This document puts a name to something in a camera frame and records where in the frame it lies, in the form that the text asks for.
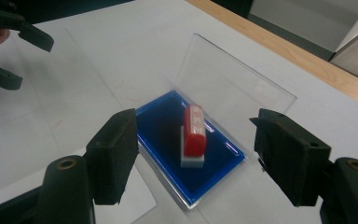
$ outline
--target clear plastic box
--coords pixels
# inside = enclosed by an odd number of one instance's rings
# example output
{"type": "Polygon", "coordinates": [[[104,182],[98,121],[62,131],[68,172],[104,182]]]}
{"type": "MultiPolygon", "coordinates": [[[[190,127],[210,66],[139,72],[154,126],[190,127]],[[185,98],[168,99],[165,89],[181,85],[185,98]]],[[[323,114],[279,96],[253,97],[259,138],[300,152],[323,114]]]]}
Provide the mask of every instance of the clear plastic box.
{"type": "Polygon", "coordinates": [[[260,108],[285,113],[296,97],[200,35],[167,92],[137,109],[141,153],[173,198],[192,209],[253,152],[260,108]],[[201,105],[207,129],[202,169],[180,167],[180,126],[188,105],[201,105]]]}

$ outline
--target blue tray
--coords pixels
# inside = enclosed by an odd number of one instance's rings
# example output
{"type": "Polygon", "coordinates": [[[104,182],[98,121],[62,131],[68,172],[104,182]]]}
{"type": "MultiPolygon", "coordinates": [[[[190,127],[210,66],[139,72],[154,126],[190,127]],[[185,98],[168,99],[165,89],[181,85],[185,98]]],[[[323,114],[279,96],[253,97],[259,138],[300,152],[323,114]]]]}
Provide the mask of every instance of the blue tray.
{"type": "Polygon", "coordinates": [[[207,147],[203,168],[181,168],[180,128],[187,106],[176,91],[170,91],[138,108],[136,116],[139,142],[190,209],[245,155],[205,120],[207,147]]]}

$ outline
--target transparent lid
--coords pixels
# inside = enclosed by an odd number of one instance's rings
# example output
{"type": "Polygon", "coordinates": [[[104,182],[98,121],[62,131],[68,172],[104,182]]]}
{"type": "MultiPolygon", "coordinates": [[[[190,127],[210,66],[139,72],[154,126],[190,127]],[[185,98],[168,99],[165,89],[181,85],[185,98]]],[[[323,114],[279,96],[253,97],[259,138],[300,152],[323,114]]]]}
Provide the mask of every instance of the transparent lid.
{"type": "Polygon", "coordinates": [[[245,154],[254,151],[260,108],[285,113],[296,97],[200,35],[194,35],[174,89],[245,154]]]}

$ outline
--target hand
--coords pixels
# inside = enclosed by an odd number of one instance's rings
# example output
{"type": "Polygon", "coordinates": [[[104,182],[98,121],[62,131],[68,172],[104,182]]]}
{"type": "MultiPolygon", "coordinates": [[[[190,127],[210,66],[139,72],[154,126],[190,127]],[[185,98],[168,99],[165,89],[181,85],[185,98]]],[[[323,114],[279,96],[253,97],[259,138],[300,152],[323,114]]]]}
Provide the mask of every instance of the hand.
{"type": "Polygon", "coordinates": [[[8,29],[0,29],[0,44],[5,42],[10,37],[10,31],[8,29]]]}

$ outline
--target white table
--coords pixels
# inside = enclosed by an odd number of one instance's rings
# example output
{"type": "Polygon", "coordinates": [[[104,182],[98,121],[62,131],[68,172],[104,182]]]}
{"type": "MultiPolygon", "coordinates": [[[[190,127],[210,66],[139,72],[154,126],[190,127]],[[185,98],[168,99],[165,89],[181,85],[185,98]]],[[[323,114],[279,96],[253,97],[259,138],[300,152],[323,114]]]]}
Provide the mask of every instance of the white table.
{"type": "MultiPolygon", "coordinates": [[[[0,91],[0,189],[85,146],[114,112],[165,93],[195,33],[295,95],[286,115],[330,145],[332,161],[358,158],[357,102],[185,1],[138,0],[38,27],[56,41],[50,54],[15,35],[0,47],[0,66],[24,74],[20,91],[0,91]]],[[[320,202],[294,208],[255,154],[190,212],[143,158],[135,165],[157,202],[135,223],[320,223],[320,202]]]]}

